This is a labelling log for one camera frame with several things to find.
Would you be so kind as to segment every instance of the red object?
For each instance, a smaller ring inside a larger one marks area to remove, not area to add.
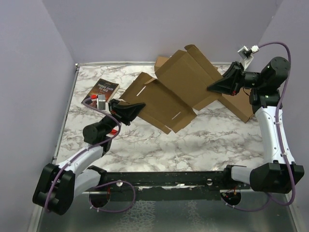
[[[115,130],[115,129],[112,129],[112,132],[111,132],[111,134],[116,134],[118,131],[117,130]]]

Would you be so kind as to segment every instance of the wire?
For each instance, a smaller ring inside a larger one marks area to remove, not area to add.
[[[94,147],[100,146],[100,145],[102,145],[102,144],[104,144],[104,143],[107,143],[108,141],[114,139],[114,138],[120,133],[121,123],[118,122],[117,119],[114,118],[112,115],[110,115],[110,114],[108,114],[108,113],[106,113],[106,112],[104,112],[104,111],[101,111],[101,110],[99,110],[99,109],[97,109],[97,108],[94,108],[94,107],[92,107],[92,106],[86,104],[85,102],[86,102],[86,101],[89,101],[90,99],[91,99],[91,98],[85,99],[85,100],[83,101],[83,105],[86,106],[86,107],[88,107],[88,108],[90,108],[90,109],[93,109],[93,110],[95,110],[95,111],[97,111],[97,112],[99,112],[99,113],[102,113],[102,114],[104,114],[105,116],[111,118],[113,121],[115,121],[115,122],[117,123],[117,126],[118,126],[118,132],[117,132],[113,137],[111,137],[111,138],[108,138],[108,139],[106,139],[106,140],[104,140],[104,141],[102,141],[102,142],[100,142],[100,143],[94,144],[94,145],[92,145],[92,146],[89,146],[88,148],[85,148],[85,149],[81,150],[76,156],[74,156],[70,161],[68,161],[68,162],[60,169],[60,171],[58,172],[58,174],[56,175],[56,177],[54,178],[54,180],[53,180],[53,182],[52,182],[52,185],[51,185],[51,187],[50,187],[50,189],[49,189],[49,191],[48,191],[48,194],[47,194],[47,197],[46,197],[46,200],[45,200],[44,209],[45,209],[45,211],[46,211],[47,213],[50,212],[50,211],[48,210],[48,203],[49,203],[49,201],[50,201],[50,197],[51,197],[51,195],[52,195],[53,189],[54,189],[54,187],[55,187],[55,185],[56,185],[56,183],[57,183],[59,177],[61,176],[62,172],[63,172],[72,162],[74,162],[76,159],[78,159],[84,152],[86,152],[86,151],[88,151],[88,150],[90,150],[90,149],[92,149],[92,148],[94,148]]]
[[[260,45],[259,48],[265,47],[265,46],[271,45],[271,44],[282,45],[285,48],[286,52],[287,52],[288,61],[291,64],[291,52],[290,52],[289,47],[285,43],[282,43],[282,42],[270,42],[270,43],[265,43],[265,44]],[[294,202],[295,196],[296,196],[295,181],[294,181],[294,177],[293,177],[293,173],[292,173],[292,169],[291,169],[289,160],[288,160],[288,158],[286,156],[286,153],[285,153],[285,149],[284,149],[284,145],[283,145],[283,140],[282,140],[282,133],[281,133],[281,128],[280,128],[280,122],[279,122],[279,110],[280,110],[280,106],[281,106],[282,101],[283,101],[283,97],[285,95],[285,91],[286,91],[286,88],[287,88],[287,85],[288,85],[289,78],[290,78],[290,73],[288,74],[288,77],[285,80],[285,83],[284,83],[284,86],[283,86],[283,90],[282,90],[282,94],[281,94],[281,98],[280,98],[280,100],[278,102],[278,105],[276,107],[275,120],[276,120],[276,127],[277,127],[277,132],[278,132],[278,139],[279,139],[280,149],[281,149],[282,156],[283,156],[283,159],[285,161],[285,164],[287,166],[287,169],[288,169],[288,172],[289,172],[289,176],[290,176],[291,187],[292,187],[292,196],[291,196],[291,199],[289,200],[289,202],[283,203],[283,202],[280,202],[277,199],[275,199],[270,194],[270,198],[274,202],[276,202],[277,204],[280,204],[282,206],[289,206],[289,205],[291,205]]]
[[[132,200],[131,204],[127,208],[121,209],[121,210],[106,210],[106,209],[101,209],[101,208],[95,208],[92,205],[90,197],[89,197],[89,203],[91,205],[90,209],[94,208],[97,211],[102,211],[102,212],[106,212],[106,213],[122,213],[122,212],[125,212],[125,211],[129,210],[130,208],[132,208],[133,205],[134,205],[135,199],[136,199],[136,192],[135,192],[135,189],[134,189],[133,185],[130,182],[127,182],[127,181],[124,181],[124,180],[117,180],[117,181],[112,181],[112,182],[109,182],[109,183],[106,183],[106,184],[103,184],[103,185],[98,185],[98,186],[96,186],[94,188],[98,189],[98,188],[102,188],[102,187],[105,187],[105,186],[108,186],[108,185],[112,185],[112,184],[116,184],[116,183],[119,183],[119,182],[123,182],[123,183],[129,185],[132,188],[132,190],[133,190],[133,200]]]
[[[250,96],[246,91],[245,91],[245,88],[242,88],[243,92],[247,95],[247,96]]]
[[[266,201],[266,203],[265,203],[264,205],[262,205],[261,207],[256,208],[256,209],[243,209],[243,208],[236,207],[236,206],[234,206],[234,205],[230,205],[230,204],[228,204],[228,203],[225,202],[225,205],[227,205],[227,206],[229,206],[229,207],[231,207],[231,208],[233,208],[233,209],[237,209],[237,210],[239,210],[239,211],[244,211],[244,212],[257,212],[257,211],[260,211],[260,210],[265,209],[269,204],[270,204],[270,197],[268,197],[268,196],[267,196],[267,201]]]

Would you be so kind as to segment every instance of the book cover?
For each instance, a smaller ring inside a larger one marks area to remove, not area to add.
[[[99,95],[104,94],[106,103],[108,103],[114,96],[114,94],[119,89],[119,84],[113,83],[104,79],[99,79],[98,82],[93,86],[87,96],[83,99],[83,101],[87,98],[90,98],[91,95]],[[92,102],[91,100],[87,101],[86,104],[96,104],[97,101]]]

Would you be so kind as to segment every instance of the cardboard box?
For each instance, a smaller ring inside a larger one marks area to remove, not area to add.
[[[246,95],[242,89],[236,96],[222,94],[219,101],[244,123],[248,122],[254,115],[252,106],[249,103],[249,96]]]
[[[168,57],[158,57],[154,64],[154,71],[157,71],[168,59]]]
[[[178,50],[156,72],[158,80],[190,107],[201,110],[221,94],[207,91],[222,76],[195,45]]]
[[[141,73],[123,93],[129,104],[144,102],[139,117],[168,134],[187,126],[197,115],[176,94],[147,73]]]

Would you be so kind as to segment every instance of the purple wall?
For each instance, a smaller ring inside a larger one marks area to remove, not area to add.
[[[283,100],[283,121],[289,147],[305,168],[305,176],[296,186],[296,200],[309,229],[309,1],[284,0],[265,31],[260,44],[282,41],[292,53],[291,76]],[[286,56],[280,45],[262,48],[254,57],[251,69],[261,70],[273,57]]]
[[[282,0],[42,0],[76,62],[154,61],[196,44],[213,62],[257,44]]]
[[[0,28],[0,231],[24,232],[75,66],[40,0],[2,1]]]

